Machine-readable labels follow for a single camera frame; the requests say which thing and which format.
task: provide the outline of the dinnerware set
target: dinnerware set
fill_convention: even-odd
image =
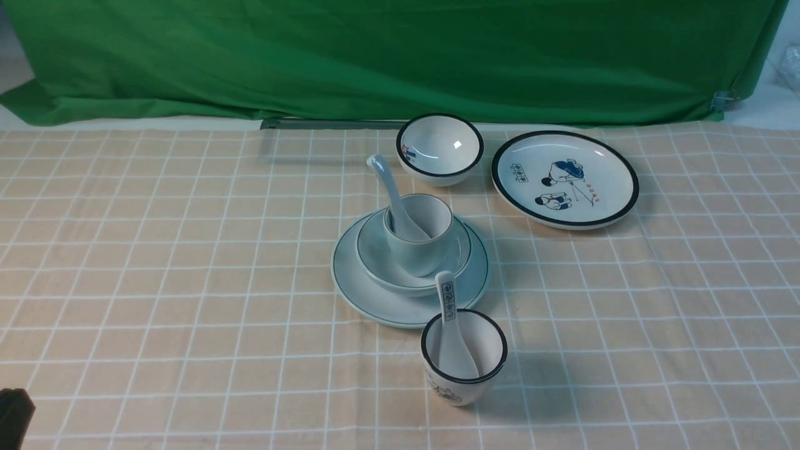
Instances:
[[[403,170],[434,187],[480,167],[483,139],[466,120],[423,115],[398,133]],[[501,328],[471,309],[490,281],[486,244],[444,200],[398,193],[381,155],[366,161],[390,205],[355,221],[331,256],[342,297],[390,327],[422,328],[427,383],[454,406],[473,403],[508,356]],[[503,144],[491,161],[498,193],[532,220],[581,231],[620,220],[636,203],[638,178],[613,148],[571,131],[536,131]]]

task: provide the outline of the cartoon figure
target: cartoon figure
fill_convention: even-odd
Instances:
[[[417,154],[414,153],[406,144],[402,144],[402,146],[400,147],[400,151],[402,151],[403,155],[408,160],[413,160],[417,156]]]
[[[542,205],[555,211],[572,207],[572,199],[566,196],[566,192],[540,195],[534,199],[534,202],[536,202],[537,205]]]
[[[556,161],[550,164],[550,173],[542,179],[545,186],[553,186],[555,183],[571,183],[573,181],[584,181],[583,166],[574,159],[566,161]]]

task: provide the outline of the bowl rim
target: bowl rim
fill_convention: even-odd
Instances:
[[[444,378],[447,381],[450,381],[451,383],[456,383],[456,384],[481,384],[481,383],[484,383],[484,382],[494,378],[498,373],[500,373],[500,371],[502,370],[503,366],[506,365],[506,360],[508,359],[508,341],[506,340],[506,333],[502,332],[502,329],[497,324],[497,322],[495,322],[494,320],[492,320],[491,317],[489,317],[486,314],[483,314],[480,311],[476,311],[474,309],[469,309],[469,308],[466,308],[466,307],[460,307],[460,308],[456,309],[456,314],[458,314],[459,312],[467,312],[467,313],[471,313],[471,314],[477,315],[478,317],[480,317],[481,319],[483,319],[484,321],[489,323],[489,325],[494,327],[494,330],[500,336],[500,342],[502,344],[502,353],[500,354],[500,360],[494,366],[494,368],[491,371],[487,372],[485,375],[479,376],[478,378],[465,379],[465,378],[458,378],[458,377],[455,377],[455,376],[452,376],[452,375],[448,375],[445,372],[443,372],[442,369],[440,369],[436,364],[434,364],[434,361],[430,358],[430,353],[428,353],[428,345],[427,345],[428,332],[430,331],[430,328],[434,326],[434,323],[437,323],[438,321],[440,321],[442,319],[442,313],[441,312],[438,313],[437,315],[433,316],[433,318],[431,318],[430,320],[428,320],[428,323],[425,324],[425,328],[422,329],[422,336],[420,336],[420,340],[419,340],[420,341],[420,349],[422,351],[422,358],[428,364],[428,367],[430,367],[436,373],[436,375],[441,376],[442,378]]]
[[[381,213],[383,213],[382,215],[386,215],[388,210],[389,210],[389,208],[385,207],[383,209],[380,209],[380,210],[376,211],[375,213],[373,213],[367,219],[366,222],[369,222],[370,220],[378,220],[378,216]],[[432,288],[436,288],[436,283],[435,282],[432,283],[430,286],[404,286],[402,284],[392,283],[391,281],[389,281],[387,279],[383,279],[378,274],[372,272],[370,270],[370,268],[367,267],[366,263],[364,262],[364,259],[361,256],[361,254],[362,254],[361,253],[361,248],[358,245],[358,243],[361,241],[360,238],[361,238],[362,232],[364,230],[364,227],[366,226],[366,222],[364,222],[364,225],[361,227],[361,230],[358,230],[358,234],[356,235],[355,253],[356,253],[356,259],[358,259],[358,262],[361,264],[362,269],[364,269],[364,272],[366,272],[366,274],[371,279],[375,280],[376,282],[383,283],[385,285],[392,286],[392,287],[394,287],[396,289],[403,290],[403,291],[416,292],[416,291],[427,291],[427,290],[430,290]],[[470,246],[470,251],[467,252],[465,261],[461,264],[461,267],[459,267],[458,270],[453,275],[454,278],[458,278],[458,276],[461,275],[462,273],[464,273],[464,271],[466,270],[466,267],[470,264],[470,257],[472,256],[472,238],[470,237],[470,233],[466,229],[466,226],[464,225],[464,223],[461,222],[461,220],[458,220],[458,218],[453,216],[453,223],[458,223],[458,225],[464,230],[464,234],[466,234],[467,242],[468,242],[468,244]]]
[[[475,160],[472,163],[470,163],[469,166],[467,166],[467,167],[465,167],[465,168],[463,168],[463,169],[461,169],[460,171],[457,171],[457,172],[451,172],[451,173],[448,173],[448,174],[435,174],[435,173],[432,173],[432,172],[424,171],[424,170],[416,167],[411,161],[409,161],[406,158],[406,156],[402,153],[402,150],[401,150],[401,148],[402,148],[401,140],[402,140],[403,134],[406,132],[406,129],[408,127],[410,127],[413,123],[415,123],[415,122],[417,122],[419,120],[422,120],[422,119],[427,119],[429,117],[447,117],[447,118],[450,118],[450,119],[456,119],[459,122],[466,124],[472,130],[472,132],[475,133],[475,136],[478,137],[478,154],[475,156]],[[395,147],[395,150],[398,153],[398,157],[400,158],[400,160],[405,165],[410,167],[411,170],[413,170],[415,172],[418,172],[418,173],[420,173],[422,175],[430,176],[430,177],[434,177],[434,178],[448,178],[448,177],[453,177],[453,176],[456,176],[456,175],[464,174],[467,171],[469,171],[471,168],[477,166],[478,163],[481,162],[481,157],[483,157],[483,136],[481,136],[481,133],[478,132],[477,128],[475,128],[475,125],[470,123],[468,120],[465,120],[465,119],[462,119],[462,118],[458,117],[457,115],[452,115],[452,114],[447,114],[447,113],[430,113],[430,114],[418,115],[417,117],[415,117],[415,118],[409,120],[408,122],[406,122],[405,124],[403,124],[402,128],[400,128],[400,131],[398,131],[398,137],[394,141],[394,147]]]

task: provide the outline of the metal clip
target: metal clip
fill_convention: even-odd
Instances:
[[[734,109],[741,99],[735,90],[719,90],[714,93],[714,98],[711,99],[709,111],[717,112]]]

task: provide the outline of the printed cup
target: printed cup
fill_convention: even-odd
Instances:
[[[466,406],[477,400],[497,378],[508,357],[508,343],[500,327],[489,316],[471,309],[458,310],[458,326],[470,350],[478,378],[456,378],[437,367],[442,338],[442,314],[437,314],[422,331],[422,358],[428,385],[453,406]]]

